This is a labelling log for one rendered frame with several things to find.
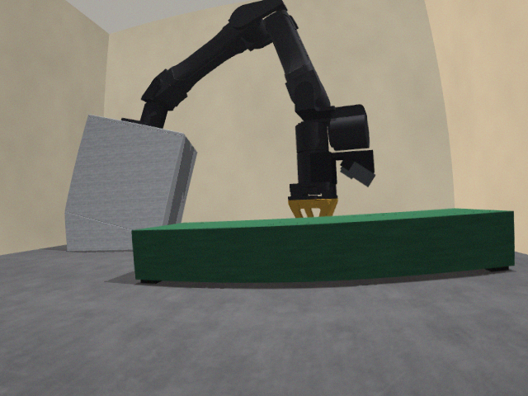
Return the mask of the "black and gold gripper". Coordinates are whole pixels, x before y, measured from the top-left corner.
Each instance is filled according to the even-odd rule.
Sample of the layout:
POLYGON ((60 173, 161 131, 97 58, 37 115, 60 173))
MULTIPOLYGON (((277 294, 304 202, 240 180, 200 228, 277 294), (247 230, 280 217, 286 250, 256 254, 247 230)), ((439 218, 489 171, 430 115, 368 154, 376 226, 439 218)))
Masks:
POLYGON ((329 181, 311 182, 309 154, 321 152, 327 150, 307 150, 297 153, 298 183, 290 184, 290 196, 288 196, 288 205, 295 218, 303 218, 301 209, 305 210, 307 217, 314 217, 311 208, 320 209, 319 217, 332 216, 337 206, 336 184, 329 181), (311 196, 321 194, 322 196, 311 196))

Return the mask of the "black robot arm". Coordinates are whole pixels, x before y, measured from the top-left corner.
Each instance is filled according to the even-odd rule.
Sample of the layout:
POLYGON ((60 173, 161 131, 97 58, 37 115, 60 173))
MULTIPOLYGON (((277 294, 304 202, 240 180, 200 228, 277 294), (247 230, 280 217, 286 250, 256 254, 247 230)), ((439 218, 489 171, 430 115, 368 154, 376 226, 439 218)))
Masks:
POLYGON ((365 108, 361 104, 331 106, 299 37, 299 27, 287 11, 282 0, 262 0, 238 7, 214 38, 154 78, 141 97, 147 102, 140 118, 144 122, 121 120, 163 129, 167 112, 187 98, 187 93, 206 74, 236 54, 273 42, 290 99, 303 120, 303 124, 295 126, 296 152, 327 150, 309 154, 311 182, 337 184, 336 161, 342 160, 341 173, 369 186, 375 178, 373 150, 332 153, 328 147, 328 140, 335 151, 370 147, 365 108))

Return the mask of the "low green platform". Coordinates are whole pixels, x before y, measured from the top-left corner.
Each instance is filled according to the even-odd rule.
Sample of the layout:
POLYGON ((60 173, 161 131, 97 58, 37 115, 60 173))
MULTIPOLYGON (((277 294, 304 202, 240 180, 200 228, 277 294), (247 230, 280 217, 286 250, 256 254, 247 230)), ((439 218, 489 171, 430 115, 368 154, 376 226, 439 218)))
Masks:
POLYGON ((348 281, 515 266, 514 211, 442 209, 131 230, 135 279, 348 281))

